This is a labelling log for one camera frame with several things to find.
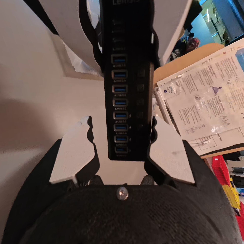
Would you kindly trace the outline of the laminated instruction sheet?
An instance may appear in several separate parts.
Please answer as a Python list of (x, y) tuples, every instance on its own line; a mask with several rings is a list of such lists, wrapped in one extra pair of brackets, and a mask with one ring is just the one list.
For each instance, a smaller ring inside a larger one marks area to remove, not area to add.
[(244, 39), (157, 83), (198, 155), (244, 142)]

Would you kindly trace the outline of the black multi-port usb hub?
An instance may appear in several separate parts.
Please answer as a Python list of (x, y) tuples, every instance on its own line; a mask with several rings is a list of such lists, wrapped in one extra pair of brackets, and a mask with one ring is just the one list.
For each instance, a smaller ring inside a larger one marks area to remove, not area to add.
[(108, 159), (145, 161), (150, 141), (152, 0), (101, 0)]

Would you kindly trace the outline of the printed paper sheets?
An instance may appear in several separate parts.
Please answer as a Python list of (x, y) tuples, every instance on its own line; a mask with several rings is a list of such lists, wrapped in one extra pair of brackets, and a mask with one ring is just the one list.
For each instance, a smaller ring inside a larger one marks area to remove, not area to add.
[[(224, 49), (225, 47), (219, 43), (209, 43), (205, 45), (195, 51), (190, 52), (189, 54), (186, 54), (167, 65), (164, 67), (161, 67), (157, 69), (153, 72), (153, 89), (158, 87), (158, 82), (161, 80), (168, 78), (171, 75), (174, 75), (175, 73), (195, 65), (199, 62), (201, 59), (205, 59), (205, 57), (219, 53), (220, 50)], [(208, 154), (201, 154), (199, 155), (202, 159), (208, 158), (208, 157), (214, 157), (219, 155), (225, 155), (225, 154), (230, 154), (230, 153), (235, 153), (244, 150), (244, 144), (234, 144), (229, 148), (225, 148), (219, 151), (213, 151)]]

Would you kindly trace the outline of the red plastic bin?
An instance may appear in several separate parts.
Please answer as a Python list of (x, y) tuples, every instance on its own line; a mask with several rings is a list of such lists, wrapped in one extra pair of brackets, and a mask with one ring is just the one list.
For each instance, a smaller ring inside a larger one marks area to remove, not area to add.
[[(230, 176), (226, 163), (222, 156), (216, 156), (212, 158), (211, 168), (220, 184), (228, 185)], [(244, 235), (244, 205), (242, 202), (240, 202), (240, 205), (241, 205), (240, 211), (236, 211), (234, 209), (233, 211), (235, 213), (235, 219), (240, 229), (240, 233), (243, 236)]]

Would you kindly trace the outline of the yellow plastic bin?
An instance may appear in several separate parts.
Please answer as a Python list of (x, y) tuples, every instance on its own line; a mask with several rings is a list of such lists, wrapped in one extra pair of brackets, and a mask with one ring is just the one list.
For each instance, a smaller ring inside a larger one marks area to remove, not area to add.
[(223, 184), (222, 189), (229, 200), (230, 206), (236, 211), (241, 210), (239, 193), (233, 184), (232, 178), (229, 178), (229, 184)]

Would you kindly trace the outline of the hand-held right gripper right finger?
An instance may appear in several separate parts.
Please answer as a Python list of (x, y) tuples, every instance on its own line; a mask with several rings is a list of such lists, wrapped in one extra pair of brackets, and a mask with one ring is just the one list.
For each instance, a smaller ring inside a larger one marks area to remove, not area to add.
[(181, 137), (159, 116), (152, 117), (144, 170), (155, 184), (194, 184)]

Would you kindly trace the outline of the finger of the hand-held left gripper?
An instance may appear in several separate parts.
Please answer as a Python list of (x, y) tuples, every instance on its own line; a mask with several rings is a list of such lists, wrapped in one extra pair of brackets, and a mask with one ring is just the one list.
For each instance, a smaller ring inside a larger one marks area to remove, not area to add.
[(86, 0), (40, 0), (61, 40), (103, 77), (104, 65)]
[(190, 10), (191, 0), (150, 0), (150, 56), (154, 68), (163, 67)]

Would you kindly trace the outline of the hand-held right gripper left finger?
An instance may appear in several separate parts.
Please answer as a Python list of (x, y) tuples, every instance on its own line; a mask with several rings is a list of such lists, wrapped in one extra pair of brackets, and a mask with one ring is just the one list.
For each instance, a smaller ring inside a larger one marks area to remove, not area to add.
[(85, 116), (63, 136), (49, 182), (70, 180), (74, 185), (83, 185), (96, 176), (99, 168), (91, 116)]

